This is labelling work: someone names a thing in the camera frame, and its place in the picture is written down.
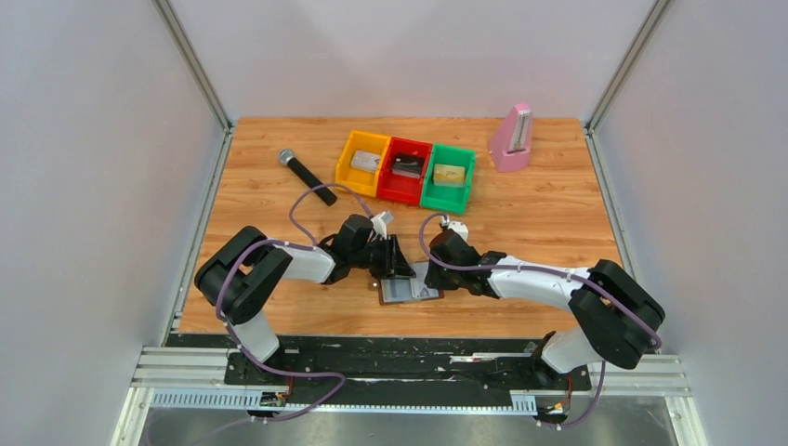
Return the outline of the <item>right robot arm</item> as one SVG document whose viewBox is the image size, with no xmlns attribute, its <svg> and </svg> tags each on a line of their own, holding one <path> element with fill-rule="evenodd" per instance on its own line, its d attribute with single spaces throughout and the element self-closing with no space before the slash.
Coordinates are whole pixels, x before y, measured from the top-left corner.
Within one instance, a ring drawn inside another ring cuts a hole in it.
<svg viewBox="0 0 788 446">
<path fill-rule="evenodd" d="M 430 288 L 525 299 L 573 315 L 576 328 L 546 334 L 533 354 L 531 375 L 541 387 L 555 387 L 593 362 L 632 370 L 648 349 L 662 344 L 656 333 L 663 307 L 614 261 L 560 269 L 499 251 L 481 254 L 452 229 L 442 230 L 427 248 Z"/>
</svg>

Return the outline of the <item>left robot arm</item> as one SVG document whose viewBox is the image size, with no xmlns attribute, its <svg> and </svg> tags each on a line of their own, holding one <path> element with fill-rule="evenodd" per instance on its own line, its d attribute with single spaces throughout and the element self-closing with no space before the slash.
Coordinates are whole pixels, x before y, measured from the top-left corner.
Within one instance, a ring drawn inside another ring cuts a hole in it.
<svg viewBox="0 0 788 446">
<path fill-rule="evenodd" d="M 198 268 L 194 285 L 251 355 L 248 369 L 259 382 L 275 383 L 284 372 L 279 339 L 263 310 L 280 281 L 333 284 L 353 269 L 368 270 L 378 282 L 416 276 L 397 237 L 387 233 L 390 220 L 388 212 L 352 214 L 316 245 L 270 239 L 246 226 Z"/>
</svg>

